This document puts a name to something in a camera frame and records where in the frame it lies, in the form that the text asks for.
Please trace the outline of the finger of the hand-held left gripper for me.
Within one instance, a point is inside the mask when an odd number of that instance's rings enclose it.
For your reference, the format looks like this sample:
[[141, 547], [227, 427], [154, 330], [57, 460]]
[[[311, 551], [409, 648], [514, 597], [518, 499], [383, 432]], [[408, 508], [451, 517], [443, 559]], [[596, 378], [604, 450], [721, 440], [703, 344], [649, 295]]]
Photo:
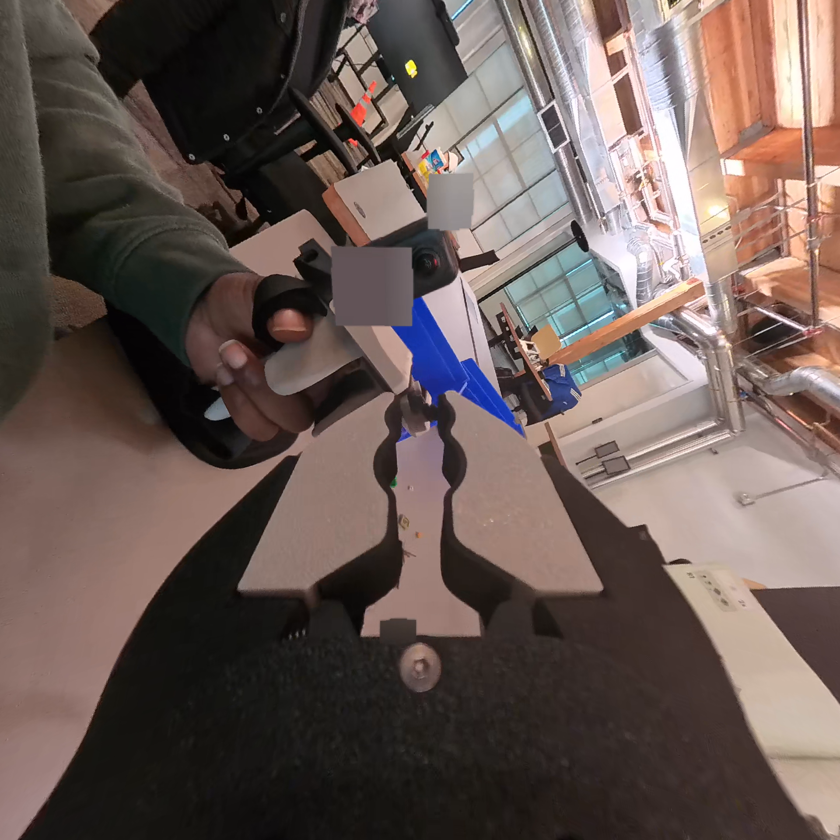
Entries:
[[397, 396], [405, 393], [413, 381], [413, 354], [394, 328], [349, 326], [346, 330], [387, 389]]

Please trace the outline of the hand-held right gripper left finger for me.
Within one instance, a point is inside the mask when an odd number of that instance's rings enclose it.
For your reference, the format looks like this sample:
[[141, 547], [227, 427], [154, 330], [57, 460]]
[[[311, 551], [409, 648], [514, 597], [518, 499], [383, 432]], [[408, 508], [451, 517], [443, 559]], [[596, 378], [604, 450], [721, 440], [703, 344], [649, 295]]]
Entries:
[[381, 394], [322, 431], [299, 456], [238, 583], [246, 596], [339, 602], [364, 618], [400, 580], [396, 443], [402, 415]]

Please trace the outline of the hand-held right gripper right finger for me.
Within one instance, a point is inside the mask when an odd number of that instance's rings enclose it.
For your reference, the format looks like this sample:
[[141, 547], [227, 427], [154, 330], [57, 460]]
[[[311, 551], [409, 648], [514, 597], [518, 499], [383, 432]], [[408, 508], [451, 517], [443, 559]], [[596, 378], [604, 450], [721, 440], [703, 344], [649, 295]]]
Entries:
[[538, 451], [463, 395], [441, 395], [437, 409], [448, 590], [482, 621], [510, 601], [601, 595], [603, 582]]

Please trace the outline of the small grey toy brick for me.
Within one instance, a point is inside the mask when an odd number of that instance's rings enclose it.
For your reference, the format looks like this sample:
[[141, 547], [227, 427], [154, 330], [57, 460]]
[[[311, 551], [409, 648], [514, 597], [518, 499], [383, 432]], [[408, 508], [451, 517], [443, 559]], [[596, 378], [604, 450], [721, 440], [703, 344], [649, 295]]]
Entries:
[[437, 420], [437, 408], [432, 396], [417, 383], [400, 395], [399, 405], [402, 427], [412, 437], [425, 434]]

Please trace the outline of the person's left forearm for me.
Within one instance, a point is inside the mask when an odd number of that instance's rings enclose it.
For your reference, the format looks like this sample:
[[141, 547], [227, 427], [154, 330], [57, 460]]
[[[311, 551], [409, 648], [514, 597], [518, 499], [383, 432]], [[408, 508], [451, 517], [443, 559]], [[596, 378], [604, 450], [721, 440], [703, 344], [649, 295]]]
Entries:
[[141, 322], [188, 366], [185, 337], [215, 281], [246, 268], [155, 173], [61, 2], [2, 2], [1, 411], [53, 340], [51, 277]]

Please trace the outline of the grey desk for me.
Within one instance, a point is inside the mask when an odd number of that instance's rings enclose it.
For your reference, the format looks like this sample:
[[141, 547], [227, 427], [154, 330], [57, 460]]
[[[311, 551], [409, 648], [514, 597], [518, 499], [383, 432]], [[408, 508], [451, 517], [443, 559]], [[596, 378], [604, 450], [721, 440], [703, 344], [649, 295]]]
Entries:
[[103, 318], [2, 426], [2, 838], [489, 837], [476, 638], [411, 691], [399, 652], [238, 593], [300, 454], [176, 443]]

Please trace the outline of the person's left hand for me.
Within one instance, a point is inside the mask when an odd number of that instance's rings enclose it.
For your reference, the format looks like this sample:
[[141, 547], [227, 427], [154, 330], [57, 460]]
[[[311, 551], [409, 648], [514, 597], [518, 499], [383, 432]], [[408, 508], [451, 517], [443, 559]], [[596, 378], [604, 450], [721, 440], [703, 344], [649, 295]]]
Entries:
[[196, 376], [214, 385], [237, 427], [267, 442], [312, 425], [306, 395], [271, 390], [264, 359], [271, 348], [252, 329], [254, 295], [262, 278], [251, 273], [220, 277], [196, 304], [185, 331], [185, 354]]

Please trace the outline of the blue plastic storage bin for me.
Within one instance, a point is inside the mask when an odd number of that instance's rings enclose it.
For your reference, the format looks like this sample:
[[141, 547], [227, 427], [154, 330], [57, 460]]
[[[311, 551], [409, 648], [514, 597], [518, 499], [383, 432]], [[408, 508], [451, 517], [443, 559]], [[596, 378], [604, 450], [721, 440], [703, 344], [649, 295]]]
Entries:
[[477, 362], [457, 358], [423, 299], [413, 302], [413, 324], [394, 330], [413, 355], [414, 380], [432, 396], [434, 405], [441, 394], [456, 392], [525, 437], [511, 409]]

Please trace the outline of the white top wooden table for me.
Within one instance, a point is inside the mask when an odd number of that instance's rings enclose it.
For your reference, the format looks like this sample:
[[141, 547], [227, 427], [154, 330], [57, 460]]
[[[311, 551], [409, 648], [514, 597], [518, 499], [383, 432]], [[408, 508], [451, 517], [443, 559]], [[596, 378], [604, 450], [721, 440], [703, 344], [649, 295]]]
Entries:
[[322, 199], [355, 246], [368, 245], [426, 216], [393, 161], [331, 184]]

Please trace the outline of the black honeycomb cushion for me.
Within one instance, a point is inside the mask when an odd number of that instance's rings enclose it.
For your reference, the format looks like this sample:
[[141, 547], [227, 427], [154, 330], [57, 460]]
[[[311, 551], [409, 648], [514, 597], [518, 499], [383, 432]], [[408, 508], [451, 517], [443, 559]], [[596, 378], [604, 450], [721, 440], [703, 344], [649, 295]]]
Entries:
[[299, 435], [279, 432], [267, 442], [249, 438], [231, 418], [218, 421], [204, 414], [217, 399], [141, 322], [107, 304], [107, 321], [127, 361], [163, 424], [178, 442], [205, 464], [219, 469], [244, 469], [279, 456]]

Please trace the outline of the wooden ceiling beam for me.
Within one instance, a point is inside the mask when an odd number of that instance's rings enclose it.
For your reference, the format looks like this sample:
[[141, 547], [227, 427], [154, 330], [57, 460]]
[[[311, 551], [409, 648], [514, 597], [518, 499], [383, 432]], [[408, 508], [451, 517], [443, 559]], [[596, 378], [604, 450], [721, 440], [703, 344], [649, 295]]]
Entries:
[[662, 295], [642, 306], [631, 310], [617, 320], [607, 324], [592, 334], [579, 339], [569, 346], [553, 353], [548, 358], [548, 365], [572, 364], [594, 352], [640, 330], [691, 302], [706, 296], [700, 279], [693, 278], [667, 289]]

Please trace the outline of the black cabinet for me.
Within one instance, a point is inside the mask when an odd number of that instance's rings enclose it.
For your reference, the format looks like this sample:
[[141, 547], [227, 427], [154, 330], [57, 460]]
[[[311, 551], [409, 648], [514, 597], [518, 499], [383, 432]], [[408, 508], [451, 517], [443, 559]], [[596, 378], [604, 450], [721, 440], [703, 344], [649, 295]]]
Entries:
[[366, 28], [413, 114], [439, 106], [468, 79], [444, 2], [380, 1]]

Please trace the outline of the brick building instruction booklet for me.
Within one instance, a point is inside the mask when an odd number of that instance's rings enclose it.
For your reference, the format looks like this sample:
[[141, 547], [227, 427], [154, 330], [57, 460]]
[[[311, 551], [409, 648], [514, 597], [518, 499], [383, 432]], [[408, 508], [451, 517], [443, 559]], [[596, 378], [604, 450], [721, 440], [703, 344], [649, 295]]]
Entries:
[[838, 700], [743, 579], [718, 563], [665, 568], [705, 628], [752, 734], [782, 781], [838, 791]]

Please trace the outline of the silver spiral duct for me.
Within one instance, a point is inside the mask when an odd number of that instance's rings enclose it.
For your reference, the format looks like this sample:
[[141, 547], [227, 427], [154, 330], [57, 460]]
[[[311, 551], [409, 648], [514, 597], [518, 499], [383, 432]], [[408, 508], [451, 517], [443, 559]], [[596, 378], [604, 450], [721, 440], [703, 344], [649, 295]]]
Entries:
[[555, 101], [581, 163], [591, 218], [605, 227], [618, 199], [592, 92], [574, 44], [575, 35], [585, 34], [582, 15], [571, 10], [571, 2], [528, 1], [525, 5]]
[[569, 174], [568, 162], [566, 160], [566, 151], [568, 150], [569, 143], [561, 150], [552, 152], [543, 134], [538, 118], [538, 111], [542, 110], [549, 103], [555, 102], [555, 97], [547, 74], [543, 69], [528, 21], [519, 2], [496, 1], [496, 5], [502, 26], [506, 32], [507, 41], [520, 69], [524, 87], [537, 114], [539, 129], [549, 147], [553, 166], [560, 175], [560, 180], [567, 197], [571, 203], [574, 203], [574, 184]]

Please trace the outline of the large silver duct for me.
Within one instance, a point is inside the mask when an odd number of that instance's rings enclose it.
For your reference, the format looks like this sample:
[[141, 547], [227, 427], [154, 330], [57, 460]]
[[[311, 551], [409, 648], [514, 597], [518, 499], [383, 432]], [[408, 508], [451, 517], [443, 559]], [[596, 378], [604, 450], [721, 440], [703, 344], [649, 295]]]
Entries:
[[717, 405], [729, 432], [744, 427], [731, 340], [738, 327], [738, 263], [729, 202], [707, 95], [700, 3], [626, 3], [644, 93], [653, 120], [689, 267], [706, 291]]

